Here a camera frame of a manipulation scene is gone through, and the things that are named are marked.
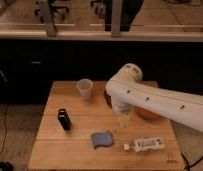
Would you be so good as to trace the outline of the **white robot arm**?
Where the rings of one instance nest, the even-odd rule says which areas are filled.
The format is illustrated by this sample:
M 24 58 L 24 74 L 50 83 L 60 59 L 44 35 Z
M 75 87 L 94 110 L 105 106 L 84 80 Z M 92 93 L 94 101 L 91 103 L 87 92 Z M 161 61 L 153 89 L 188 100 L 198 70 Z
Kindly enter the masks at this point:
M 142 77 L 142 70 L 128 63 L 108 80 L 106 91 L 114 112 L 125 115 L 138 106 L 203 132 L 202 95 L 147 86 Z

